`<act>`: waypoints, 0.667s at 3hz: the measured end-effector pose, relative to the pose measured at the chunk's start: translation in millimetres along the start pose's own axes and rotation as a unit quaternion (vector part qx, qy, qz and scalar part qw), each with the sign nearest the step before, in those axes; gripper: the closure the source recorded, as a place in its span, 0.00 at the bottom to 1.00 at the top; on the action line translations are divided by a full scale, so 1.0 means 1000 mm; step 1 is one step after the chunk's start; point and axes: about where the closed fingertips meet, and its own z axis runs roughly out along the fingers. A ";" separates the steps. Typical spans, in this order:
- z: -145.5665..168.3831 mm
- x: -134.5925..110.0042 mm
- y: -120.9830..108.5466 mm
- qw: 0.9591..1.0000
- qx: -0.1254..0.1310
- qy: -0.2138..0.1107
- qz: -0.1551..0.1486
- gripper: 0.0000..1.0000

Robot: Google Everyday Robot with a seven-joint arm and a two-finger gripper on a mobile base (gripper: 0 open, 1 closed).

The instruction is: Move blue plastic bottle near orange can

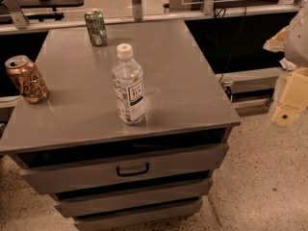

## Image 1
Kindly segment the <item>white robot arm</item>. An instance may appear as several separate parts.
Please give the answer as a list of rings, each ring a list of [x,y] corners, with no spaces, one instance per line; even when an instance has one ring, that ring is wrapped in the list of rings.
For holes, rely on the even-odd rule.
[[[308,107],[308,5],[305,5],[290,24],[268,39],[263,46],[270,52],[283,52],[283,66],[295,69],[284,78],[270,123],[279,127],[291,126]]]

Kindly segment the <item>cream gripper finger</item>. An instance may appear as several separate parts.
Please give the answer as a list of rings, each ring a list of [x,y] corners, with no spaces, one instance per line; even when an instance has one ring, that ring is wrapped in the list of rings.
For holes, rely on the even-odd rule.
[[[308,108],[308,68],[293,71],[285,78],[270,122],[279,127],[289,127]]]
[[[285,49],[285,38],[288,27],[281,29],[275,36],[268,39],[263,48],[270,52],[283,52]]]

